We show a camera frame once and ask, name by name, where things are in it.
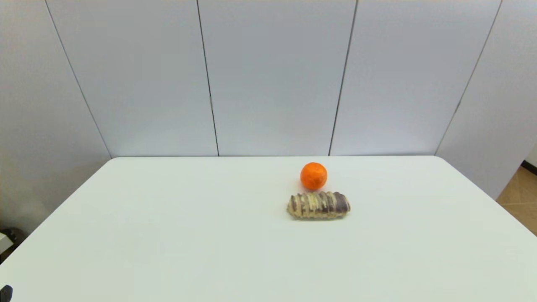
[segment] mandarin orange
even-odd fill
[[[318,190],[324,186],[328,173],[323,165],[318,162],[310,162],[302,168],[300,181],[307,189]]]

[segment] black object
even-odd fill
[[[521,166],[525,168],[526,170],[530,171],[531,173],[537,175],[537,167],[528,163],[527,161],[523,161]]]
[[[9,302],[11,301],[11,296],[13,295],[13,288],[9,285],[4,286],[0,290],[0,302]]]

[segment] wooden floor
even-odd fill
[[[537,175],[518,168],[496,201],[537,235]]]

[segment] white object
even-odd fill
[[[13,245],[13,242],[4,234],[0,233],[0,254]]]
[[[537,145],[533,146],[533,149],[526,157],[526,161],[537,167]]]
[[[355,4],[199,1],[220,155],[328,155]]]
[[[303,165],[347,217],[286,212]],[[21,301],[536,301],[537,238],[444,160],[110,161],[0,266]]]
[[[537,140],[537,5],[504,1],[437,155],[497,198]]]
[[[195,0],[47,2],[112,157],[217,155]]]
[[[330,154],[433,155],[499,3],[358,1]]]

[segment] panel seam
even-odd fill
[[[106,148],[106,151],[108,152],[108,156],[112,158],[112,154],[110,153],[110,150],[108,146],[106,145],[106,141],[104,140],[103,134],[101,133],[101,130],[99,129],[99,125],[97,125],[97,121],[95,121],[95,117],[93,116],[93,112],[91,112],[90,105],[88,104],[88,101],[86,100],[86,96],[84,95],[84,92],[82,91],[82,87],[80,86],[80,82],[78,81],[78,78],[76,77],[75,70],[72,67],[71,61],[69,60],[69,56],[67,55],[66,48],[63,46],[62,38],[60,37],[60,33],[58,31],[58,28],[56,27],[56,23],[54,22],[54,18],[52,17],[52,13],[50,12],[50,7],[48,6],[47,0],[45,0],[45,5],[47,6],[48,15],[50,16],[52,25],[54,25],[54,30],[56,31],[56,35],[58,36],[58,40],[60,41],[60,45],[62,46],[63,53],[66,56],[67,62],[69,63],[69,67],[71,68],[72,75],[75,77],[75,81],[76,81],[76,84],[78,85],[78,89],[80,90],[82,98],[84,99],[84,103],[86,104],[86,107],[88,108],[88,111],[90,112],[91,119],[93,119],[93,122],[95,123],[95,127],[97,128],[97,132],[99,133],[101,140],[103,141],[104,147]]]
[[[358,10],[358,0],[354,4],[354,13],[352,15],[351,34],[349,36],[349,44],[347,45],[347,55],[345,56],[345,65],[343,66],[343,75],[341,77],[341,86],[339,87],[339,96],[337,99],[336,116],[334,117],[334,125],[332,128],[332,137],[330,138],[330,147],[328,148],[328,156],[332,153],[332,143],[334,140],[334,133],[336,131],[337,114],[339,112],[339,103],[341,102],[341,94],[343,91],[343,82],[345,81],[345,72],[347,71],[347,63],[349,61],[349,52],[351,50],[352,33],[354,31],[354,21],[356,20],[356,11]]]
[[[200,4],[198,0],[196,0],[196,6],[198,7],[198,21],[200,23],[201,45],[203,47],[203,58],[205,61],[205,73],[207,75],[207,86],[209,88],[209,103],[211,105],[211,114],[213,116],[214,140],[216,141],[216,154],[220,156],[220,149],[218,148],[218,136],[216,135],[216,121],[214,120],[213,95],[211,93],[211,82],[209,81],[209,68],[207,67],[207,54],[205,53],[205,40],[203,37],[203,28],[201,27],[201,13],[200,13]]]
[[[457,111],[459,110],[459,107],[462,103],[462,99],[465,96],[466,90],[468,89],[468,86],[470,85],[471,78],[474,76],[474,72],[477,69],[477,65],[479,64],[479,60],[481,59],[481,55],[483,54],[483,51],[485,50],[485,47],[487,46],[487,42],[489,41],[490,33],[492,32],[492,28],[494,27],[494,24],[496,23],[496,18],[498,17],[498,14],[500,12],[500,8],[502,8],[503,0],[500,0],[500,4],[498,5],[498,10],[496,10],[496,15],[494,16],[494,20],[492,20],[492,24],[490,25],[489,33],[487,34],[487,38],[485,39],[485,43],[483,43],[483,47],[481,48],[481,52],[479,53],[479,56],[477,57],[477,61],[475,62],[474,69],[471,71],[470,78],[468,78],[468,82],[466,83],[465,89],[462,91],[461,98],[459,99],[459,102],[457,103],[457,107],[455,107],[455,111],[453,112],[453,115],[451,116],[451,119],[449,120],[449,123],[447,124],[446,130],[444,131],[444,134],[442,135],[442,138],[440,139],[440,142],[438,143],[438,147],[436,151],[434,152],[434,155],[437,156],[438,150],[440,150],[440,146],[442,145],[442,142],[444,141],[444,138],[446,137],[447,131],[449,130],[449,127],[451,126],[451,123],[453,122],[453,119],[455,118],[455,115],[457,114]]]

